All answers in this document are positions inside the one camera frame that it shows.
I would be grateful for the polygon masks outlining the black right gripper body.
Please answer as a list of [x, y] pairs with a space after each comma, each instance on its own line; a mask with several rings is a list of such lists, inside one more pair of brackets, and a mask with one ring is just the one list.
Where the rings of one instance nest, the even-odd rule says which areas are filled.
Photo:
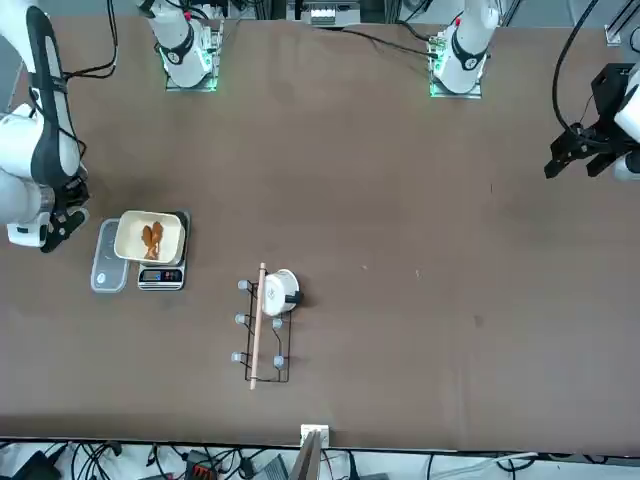
[[51, 210], [51, 217], [60, 217], [66, 214], [68, 209], [68, 187], [70, 179], [65, 179], [59, 186], [53, 187], [54, 204]]

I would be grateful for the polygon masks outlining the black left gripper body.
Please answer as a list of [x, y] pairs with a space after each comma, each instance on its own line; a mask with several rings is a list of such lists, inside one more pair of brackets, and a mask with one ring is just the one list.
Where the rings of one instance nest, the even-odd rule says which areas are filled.
[[614, 120], [626, 94], [633, 63], [608, 63], [591, 81], [597, 120], [583, 130], [590, 139], [614, 146], [635, 146], [636, 142]]

